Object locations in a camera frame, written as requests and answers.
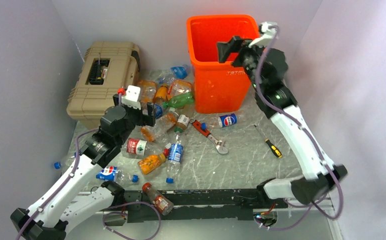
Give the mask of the red label bottle red cap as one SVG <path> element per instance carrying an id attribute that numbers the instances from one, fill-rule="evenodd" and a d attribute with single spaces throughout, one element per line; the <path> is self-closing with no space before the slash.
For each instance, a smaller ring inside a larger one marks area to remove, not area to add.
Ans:
<path id="1" fill-rule="evenodd" d="M 167 147 L 147 140 L 131 137 L 122 145 L 121 152 L 125 157 L 132 159 L 140 159 L 159 154 L 163 154 L 165 157 L 169 155 L 169 149 Z"/>

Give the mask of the brown tea bottle green cap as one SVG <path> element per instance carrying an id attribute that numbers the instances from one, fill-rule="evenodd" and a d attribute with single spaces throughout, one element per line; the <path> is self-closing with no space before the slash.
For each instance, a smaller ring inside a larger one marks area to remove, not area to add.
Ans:
<path id="1" fill-rule="evenodd" d="M 195 112 L 195 107 L 193 104 L 186 105 L 180 112 L 178 120 L 175 124 L 174 132 L 182 133 L 186 130 L 188 124 L 190 123 L 190 119 L 193 117 Z"/>

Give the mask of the green plastic bottle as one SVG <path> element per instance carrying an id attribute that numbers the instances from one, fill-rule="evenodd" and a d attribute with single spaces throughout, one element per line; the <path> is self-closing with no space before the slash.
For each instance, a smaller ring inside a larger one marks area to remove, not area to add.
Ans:
<path id="1" fill-rule="evenodd" d="M 164 108 L 179 109 L 186 105 L 193 104 L 195 102 L 192 92 L 186 92 L 172 97 L 170 100 L 165 101 L 162 106 Z"/>

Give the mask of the blue label water bottle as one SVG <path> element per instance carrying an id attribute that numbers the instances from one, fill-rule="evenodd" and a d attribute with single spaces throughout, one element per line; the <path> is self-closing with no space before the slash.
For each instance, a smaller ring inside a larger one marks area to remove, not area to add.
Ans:
<path id="1" fill-rule="evenodd" d="M 166 179 L 167 184 L 173 184 L 180 173 L 181 161 L 184 154 L 185 137 L 181 132 L 175 133 L 173 143 L 169 148 L 167 158 Z"/>

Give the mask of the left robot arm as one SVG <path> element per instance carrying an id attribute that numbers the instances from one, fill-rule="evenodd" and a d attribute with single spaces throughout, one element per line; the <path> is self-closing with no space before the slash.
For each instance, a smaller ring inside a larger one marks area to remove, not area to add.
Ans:
<path id="1" fill-rule="evenodd" d="M 18 231 L 16 239 L 63 240 L 81 222 L 97 211 L 120 209 L 125 203 L 125 189 L 114 181 L 102 183 L 85 199 L 72 203 L 88 181 L 121 152 L 136 126 L 154 126 L 153 104 L 147 113 L 128 103 L 108 108 L 98 128 L 83 146 L 75 145 L 75 159 L 55 184 L 27 209 L 17 208 L 10 219 Z"/>

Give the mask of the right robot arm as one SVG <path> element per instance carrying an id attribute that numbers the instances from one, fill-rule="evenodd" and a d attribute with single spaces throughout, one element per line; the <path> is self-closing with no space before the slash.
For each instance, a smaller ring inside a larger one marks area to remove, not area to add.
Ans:
<path id="1" fill-rule="evenodd" d="M 348 171 L 335 164 L 322 150 L 307 126 L 296 98 L 284 84 L 288 70 L 283 51 L 269 46 L 256 46 L 251 39 L 233 36 L 228 42 L 216 44 L 218 62 L 225 63 L 231 54 L 237 54 L 233 67 L 241 67 L 254 90 L 255 101 L 265 116 L 278 128 L 296 156 L 302 174 L 292 178 L 273 178 L 263 182 L 256 194 L 257 203 L 270 207 L 276 199 L 296 199 L 309 205 L 324 194 L 340 186 Z"/>

